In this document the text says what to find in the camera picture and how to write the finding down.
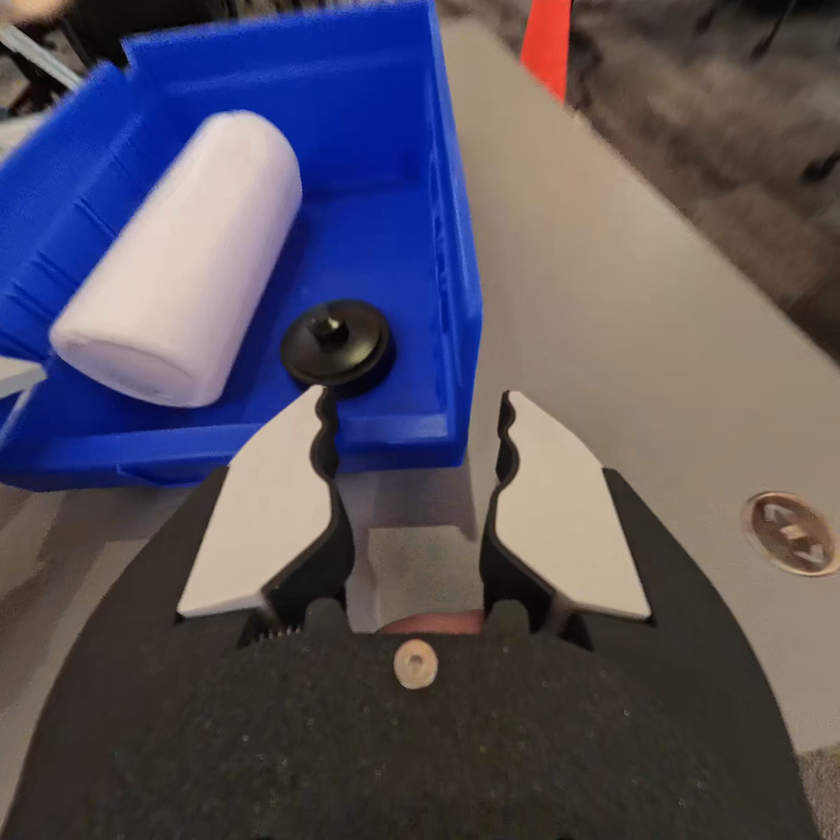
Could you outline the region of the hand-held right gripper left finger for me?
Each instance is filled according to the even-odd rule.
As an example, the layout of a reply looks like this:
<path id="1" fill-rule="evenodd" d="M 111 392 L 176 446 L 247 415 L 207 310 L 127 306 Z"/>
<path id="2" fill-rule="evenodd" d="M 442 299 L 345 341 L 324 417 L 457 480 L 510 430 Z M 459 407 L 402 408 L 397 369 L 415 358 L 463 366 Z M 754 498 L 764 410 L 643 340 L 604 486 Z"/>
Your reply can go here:
<path id="1" fill-rule="evenodd" d="M 340 601 L 354 536 L 335 484 L 338 416 L 329 391 L 308 388 L 231 460 L 185 583 L 185 619 L 253 612 L 297 627 L 310 604 Z"/>

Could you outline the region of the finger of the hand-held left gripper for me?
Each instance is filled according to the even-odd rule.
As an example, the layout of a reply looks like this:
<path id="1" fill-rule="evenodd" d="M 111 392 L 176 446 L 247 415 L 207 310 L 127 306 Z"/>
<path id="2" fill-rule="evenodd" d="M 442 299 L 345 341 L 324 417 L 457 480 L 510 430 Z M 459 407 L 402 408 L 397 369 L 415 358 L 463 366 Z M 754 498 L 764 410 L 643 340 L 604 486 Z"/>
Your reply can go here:
<path id="1" fill-rule="evenodd" d="M 30 391 L 46 378 L 44 368 L 29 360 L 1 360 L 1 398 Z"/>

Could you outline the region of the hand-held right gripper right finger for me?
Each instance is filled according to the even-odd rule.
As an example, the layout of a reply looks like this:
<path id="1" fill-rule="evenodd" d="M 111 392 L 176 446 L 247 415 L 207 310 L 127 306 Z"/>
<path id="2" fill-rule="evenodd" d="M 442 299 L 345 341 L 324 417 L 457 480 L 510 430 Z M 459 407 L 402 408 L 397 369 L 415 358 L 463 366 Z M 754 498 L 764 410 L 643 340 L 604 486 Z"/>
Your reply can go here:
<path id="1" fill-rule="evenodd" d="M 646 627 L 653 608 L 599 458 L 520 391 L 502 394 L 497 436 L 480 545 L 486 623 L 515 610 L 531 634 L 585 618 Z"/>

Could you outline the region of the black bottle lid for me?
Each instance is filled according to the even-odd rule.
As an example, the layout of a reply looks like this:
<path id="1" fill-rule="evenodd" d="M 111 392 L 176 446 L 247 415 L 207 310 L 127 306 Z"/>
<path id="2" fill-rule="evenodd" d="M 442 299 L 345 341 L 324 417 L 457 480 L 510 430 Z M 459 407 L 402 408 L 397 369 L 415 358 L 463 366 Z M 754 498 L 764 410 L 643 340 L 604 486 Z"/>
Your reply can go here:
<path id="1" fill-rule="evenodd" d="M 395 358 L 388 319 L 359 299 L 325 301 L 304 311 L 280 342 L 280 361 L 301 389 L 320 386 L 337 398 L 378 386 Z"/>

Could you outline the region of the white plastic bottle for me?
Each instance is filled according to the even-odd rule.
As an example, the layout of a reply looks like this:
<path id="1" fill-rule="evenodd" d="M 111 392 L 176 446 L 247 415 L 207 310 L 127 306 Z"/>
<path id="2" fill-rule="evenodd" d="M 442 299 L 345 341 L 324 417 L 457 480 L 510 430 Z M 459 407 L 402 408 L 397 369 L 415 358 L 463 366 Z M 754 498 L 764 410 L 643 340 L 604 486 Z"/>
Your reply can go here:
<path id="1" fill-rule="evenodd" d="M 205 119 L 60 313 L 51 349 L 133 399 L 214 404 L 301 199 L 298 158 L 272 122 Z"/>

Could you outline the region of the blue plastic bin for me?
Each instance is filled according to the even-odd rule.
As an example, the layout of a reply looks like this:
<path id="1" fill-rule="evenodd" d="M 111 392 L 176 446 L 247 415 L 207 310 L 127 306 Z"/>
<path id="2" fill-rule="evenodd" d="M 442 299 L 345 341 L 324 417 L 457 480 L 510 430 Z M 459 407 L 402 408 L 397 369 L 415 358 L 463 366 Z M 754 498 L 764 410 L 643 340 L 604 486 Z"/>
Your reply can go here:
<path id="1" fill-rule="evenodd" d="M 296 317 L 359 299 L 395 362 L 339 404 L 345 472 L 459 466 L 482 300 L 437 16 L 429 2 L 180 28 L 125 45 L 2 163 L 2 356 L 46 379 L 2 443 L 2 482 L 34 491 L 186 487 L 225 465 L 300 388 L 280 360 Z M 220 112 L 272 122 L 302 205 L 222 395 L 156 406 L 49 347 L 52 322 L 147 192 Z"/>

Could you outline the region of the round metal table grommet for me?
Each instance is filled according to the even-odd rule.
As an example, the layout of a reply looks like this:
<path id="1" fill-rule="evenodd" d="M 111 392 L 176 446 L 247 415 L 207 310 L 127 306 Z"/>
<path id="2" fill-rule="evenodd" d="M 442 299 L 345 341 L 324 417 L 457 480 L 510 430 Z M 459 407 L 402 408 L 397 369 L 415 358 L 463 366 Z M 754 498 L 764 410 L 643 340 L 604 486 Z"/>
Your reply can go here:
<path id="1" fill-rule="evenodd" d="M 743 503 L 741 525 L 751 545 L 787 573 L 815 579 L 839 571 L 838 530 L 800 496 L 760 492 Z"/>

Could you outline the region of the orange traffic cone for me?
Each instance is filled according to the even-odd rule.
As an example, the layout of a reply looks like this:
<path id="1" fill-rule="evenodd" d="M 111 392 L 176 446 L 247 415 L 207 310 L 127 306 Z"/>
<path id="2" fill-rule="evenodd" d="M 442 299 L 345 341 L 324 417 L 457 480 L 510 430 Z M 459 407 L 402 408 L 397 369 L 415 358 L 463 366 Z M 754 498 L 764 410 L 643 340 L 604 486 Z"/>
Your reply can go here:
<path id="1" fill-rule="evenodd" d="M 572 1 L 532 1 L 520 63 L 561 104 L 565 103 Z"/>

